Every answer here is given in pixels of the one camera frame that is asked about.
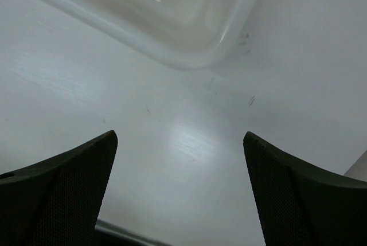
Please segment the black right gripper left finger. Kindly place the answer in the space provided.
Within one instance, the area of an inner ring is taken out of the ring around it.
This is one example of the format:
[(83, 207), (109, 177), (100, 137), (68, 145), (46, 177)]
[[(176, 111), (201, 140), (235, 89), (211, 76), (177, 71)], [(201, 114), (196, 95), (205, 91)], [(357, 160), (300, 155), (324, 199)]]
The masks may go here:
[(108, 131), (1, 174), (1, 245), (91, 245), (117, 146)]

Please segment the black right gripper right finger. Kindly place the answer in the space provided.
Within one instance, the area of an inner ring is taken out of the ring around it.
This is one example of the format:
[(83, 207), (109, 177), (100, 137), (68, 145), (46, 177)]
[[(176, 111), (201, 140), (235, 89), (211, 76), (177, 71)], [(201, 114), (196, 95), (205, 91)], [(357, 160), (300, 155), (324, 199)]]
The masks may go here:
[(244, 156), (266, 245), (366, 245), (366, 182), (285, 153), (252, 132)]

